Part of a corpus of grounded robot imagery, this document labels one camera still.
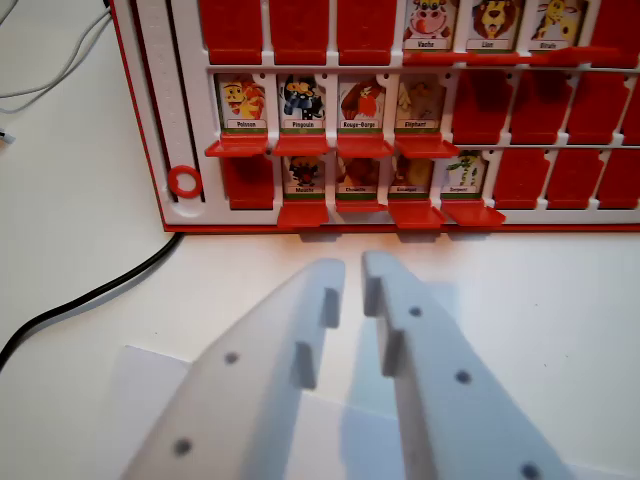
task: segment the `cartoon animal card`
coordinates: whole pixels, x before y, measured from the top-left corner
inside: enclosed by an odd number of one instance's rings
[[[407,0],[405,50],[451,50],[458,0]]]
[[[438,75],[402,75],[396,109],[397,133],[429,133],[440,130],[446,88]]]
[[[325,92],[310,75],[278,75],[280,131],[324,133]]]
[[[429,198],[433,160],[430,158],[393,158],[394,177],[389,198]]]
[[[267,131],[264,88],[250,74],[219,73],[215,83],[223,132]]]
[[[284,198],[324,198],[324,172],[324,161],[318,157],[283,157]]]
[[[442,198],[480,198],[487,171],[480,150],[462,150],[449,160],[442,186]]]
[[[338,133],[382,131],[385,88],[375,75],[340,77]]]
[[[338,157],[336,198],[373,200],[378,196],[380,162],[373,158]]]
[[[474,0],[467,50],[512,51],[522,10],[521,0]]]
[[[549,51],[573,47],[586,12],[582,0],[539,0],[536,29],[529,50]]]

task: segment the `red ring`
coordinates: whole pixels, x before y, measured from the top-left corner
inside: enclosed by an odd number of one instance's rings
[[[180,188],[178,175],[183,173],[190,175],[195,180],[196,186],[193,187],[193,190],[182,190]],[[182,198],[195,198],[202,192],[202,177],[195,168],[187,165],[178,165],[169,172],[169,190]]]

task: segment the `gray cable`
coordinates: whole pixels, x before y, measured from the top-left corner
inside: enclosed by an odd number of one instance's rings
[[[98,32],[96,33],[96,35],[91,40],[91,42],[90,42],[89,46],[87,47],[87,49],[80,56],[80,58],[78,58],[76,63],[74,63],[73,66],[64,73],[64,75],[62,75],[61,77],[56,79],[56,81],[53,82],[48,87],[45,87],[38,95],[33,97],[31,100],[29,100],[24,105],[21,105],[20,107],[16,107],[16,108],[13,108],[13,109],[0,108],[0,113],[12,114],[12,113],[21,112],[22,110],[26,109],[27,107],[33,105],[38,99],[40,99],[41,97],[46,95],[50,90],[55,88],[58,84],[60,84],[60,82],[62,82],[65,78],[67,78],[69,75],[71,75],[76,70],[76,68],[78,68],[82,64],[82,62],[85,61],[85,59],[89,55],[89,52],[91,52],[91,50],[93,49],[95,44],[98,42],[98,39],[100,38],[100,35],[102,35],[102,32],[104,32],[105,28],[107,28],[107,25],[109,25],[110,22],[111,22],[111,18],[107,19],[102,24],[102,26],[98,29]]]
[[[7,8],[7,11],[4,12],[2,15],[0,15],[0,25],[4,23],[4,21],[7,19],[7,17],[11,13],[11,10],[13,10],[17,4],[18,4],[18,0],[13,0],[13,3],[9,5],[9,8]]]
[[[67,62],[64,64],[62,69],[56,74],[55,77],[53,77],[52,80],[48,81],[43,85],[40,85],[39,87],[28,88],[26,90],[18,90],[16,92],[2,93],[0,94],[0,98],[11,98],[11,97],[19,97],[21,95],[28,95],[29,93],[39,92],[40,90],[44,90],[45,88],[48,88],[50,86],[55,86],[57,83],[59,83],[59,81],[63,78],[64,74],[69,69],[69,67],[71,67],[71,64],[73,63],[75,58],[78,56],[78,52],[80,51],[80,47],[82,46],[82,42],[84,41],[86,36],[89,35],[89,32],[93,29],[93,27],[95,27],[100,22],[100,20],[102,20],[104,17],[106,17],[110,13],[111,13],[111,7],[107,8],[104,12],[102,12],[100,16],[96,18],[93,22],[91,22],[91,24],[82,32],[82,34],[80,35],[80,38],[76,42],[76,45],[73,47],[71,56],[69,57]]]

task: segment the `red flap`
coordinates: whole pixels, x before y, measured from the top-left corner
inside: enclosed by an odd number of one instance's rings
[[[343,158],[381,158],[392,153],[393,148],[381,133],[338,135],[338,155]]]
[[[267,142],[266,133],[223,133],[204,154],[207,157],[253,157],[267,151]]]
[[[336,212],[338,213],[375,213],[387,209],[378,200],[338,200],[336,199]]]
[[[449,66],[457,62],[466,62],[470,53],[462,52],[411,52],[405,51],[402,63],[406,66]]]
[[[446,221],[431,200],[389,199],[389,213],[398,228],[436,229]]]
[[[640,198],[639,179],[640,150],[613,150],[598,190],[600,208],[636,208]]]
[[[493,189],[496,208],[534,209],[549,171],[544,150],[505,149]]]
[[[568,47],[545,53],[534,53],[528,58],[529,65],[548,65],[554,67],[576,67],[581,63],[599,62],[616,55],[615,48],[605,47]]]
[[[396,0],[338,1],[340,65],[389,65]]]
[[[407,158],[451,158],[460,153],[441,133],[396,134],[396,148]]]
[[[329,0],[270,0],[269,12],[276,65],[326,63]]]
[[[273,166],[263,155],[222,158],[222,180],[232,210],[273,209]]]
[[[547,187],[549,208],[585,209],[596,188],[602,161],[598,150],[570,148],[560,150]]]
[[[462,71],[453,112],[453,143],[498,143],[512,91],[503,70]]]
[[[640,145],[640,88],[636,84],[622,122],[623,145]]]
[[[567,122],[569,143],[610,143],[627,95],[622,73],[582,74]]]
[[[442,211],[463,227],[499,227],[506,219],[482,200],[443,200]]]
[[[280,134],[274,155],[281,157],[323,155],[329,151],[324,135]]]
[[[519,53],[469,53],[467,65],[473,66],[510,66],[519,63],[527,63],[528,57],[522,57]]]
[[[511,143],[556,143],[572,91],[565,72],[522,72],[511,114]]]
[[[211,63],[262,63],[260,0],[200,0],[199,4],[202,35]]]
[[[279,228],[319,227],[328,221],[324,200],[285,200],[278,215]]]
[[[591,45],[613,48],[616,54],[599,59],[593,63],[594,67],[636,67],[640,52],[638,18],[640,1],[602,0]]]

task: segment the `white table surface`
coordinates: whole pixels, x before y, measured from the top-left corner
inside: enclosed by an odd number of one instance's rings
[[[0,0],[0,11],[9,0]],[[21,0],[0,27],[0,91],[52,77],[99,0]],[[17,102],[0,101],[2,105]],[[113,27],[85,64],[19,115],[0,146],[0,341],[168,239]],[[395,409],[361,308],[360,255],[410,265],[567,461],[640,476],[640,240],[635,234],[192,236],[153,275],[22,346],[0,375],[0,478],[92,478],[115,358],[137,345],[193,360],[307,263],[347,264],[342,324],[317,394]]]

